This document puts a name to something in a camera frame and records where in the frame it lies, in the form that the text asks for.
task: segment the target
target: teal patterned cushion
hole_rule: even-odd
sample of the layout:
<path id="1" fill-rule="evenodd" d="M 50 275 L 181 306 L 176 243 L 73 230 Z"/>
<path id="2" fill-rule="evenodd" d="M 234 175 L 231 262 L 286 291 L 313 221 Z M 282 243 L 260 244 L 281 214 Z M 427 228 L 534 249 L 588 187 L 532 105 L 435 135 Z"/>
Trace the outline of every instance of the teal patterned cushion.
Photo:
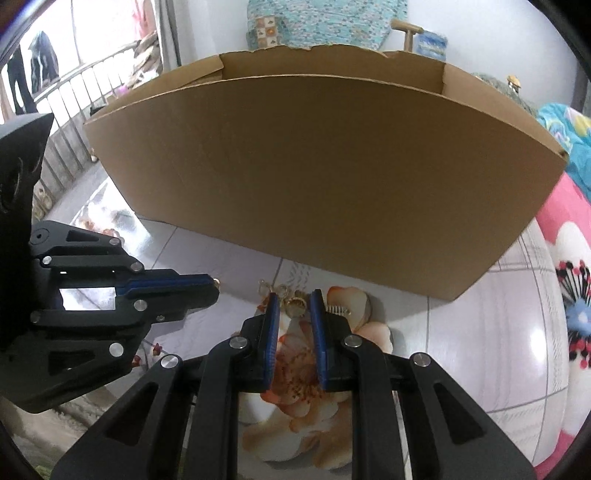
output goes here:
<path id="1" fill-rule="evenodd" d="M 251 50 L 275 44 L 378 50 L 391 31 L 390 21 L 406 19 L 407 0 L 249 0 L 247 14 Z"/>

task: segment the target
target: light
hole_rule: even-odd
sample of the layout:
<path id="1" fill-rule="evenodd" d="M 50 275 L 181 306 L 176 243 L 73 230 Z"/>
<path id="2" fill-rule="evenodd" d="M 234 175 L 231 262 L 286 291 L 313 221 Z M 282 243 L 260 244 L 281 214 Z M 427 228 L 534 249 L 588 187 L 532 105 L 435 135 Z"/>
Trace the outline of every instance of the light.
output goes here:
<path id="1" fill-rule="evenodd" d="M 538 362 L 544 362 L 547 356 L 546 335 L 543 330 L 536 329 L 530 334 L 530 349 Z"/>

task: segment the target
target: cardboard box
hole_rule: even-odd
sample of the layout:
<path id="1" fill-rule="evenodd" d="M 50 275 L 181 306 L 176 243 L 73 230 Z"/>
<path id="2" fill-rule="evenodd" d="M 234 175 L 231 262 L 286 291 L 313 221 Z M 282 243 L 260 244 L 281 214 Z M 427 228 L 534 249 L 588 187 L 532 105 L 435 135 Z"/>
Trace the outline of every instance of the cardboard box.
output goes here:
<path id="1" fill-rule="evenodd" d="M 515 241 L 567 161 L 466 72 L 348 46 L 204 59 L 85 128 L 140 215 L 446 300 Z"/>

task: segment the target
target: wooden handle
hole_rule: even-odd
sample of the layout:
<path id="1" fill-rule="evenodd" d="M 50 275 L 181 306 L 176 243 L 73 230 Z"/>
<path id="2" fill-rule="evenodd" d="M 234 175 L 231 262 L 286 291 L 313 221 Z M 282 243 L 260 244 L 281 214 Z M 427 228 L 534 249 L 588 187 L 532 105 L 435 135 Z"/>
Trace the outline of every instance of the wooden handle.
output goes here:
<path id="1" fill-rule="evenodd" d="M 392 30 L 400 30 L 401 32 L 411 32 L 413 34 L 422 34 L 425 32 L 422 27 L 413 25 L 412 23 L 403 22 L 398 18 L 393 18 L 390 22 L 390 26 L 392 27 Z"/>
<path id="2" fill-rule="evenodd" d="M 415 33 L 422 34 L 425 32 L 421 27 L 413 25 L 412 23 L 403 22 L 398 18 L 393 18 L 390 22 L 392 30 L 400 30 L 404 32 L 404 50 L 413 51 L 413 35 Z"/>

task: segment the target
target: spring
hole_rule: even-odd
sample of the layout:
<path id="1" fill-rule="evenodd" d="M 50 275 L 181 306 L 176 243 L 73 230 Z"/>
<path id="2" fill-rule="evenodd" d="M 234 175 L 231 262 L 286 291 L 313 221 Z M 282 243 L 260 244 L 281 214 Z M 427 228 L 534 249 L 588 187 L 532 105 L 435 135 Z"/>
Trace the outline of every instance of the spring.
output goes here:
<path id="1" fill-rule="evenodd" d="M 326 311 L 328 313 L 333 313 L 335 315 L 351 315 L 351 311 L 347 307 L 343 307 L 342 305 L 327 305 Z"/>

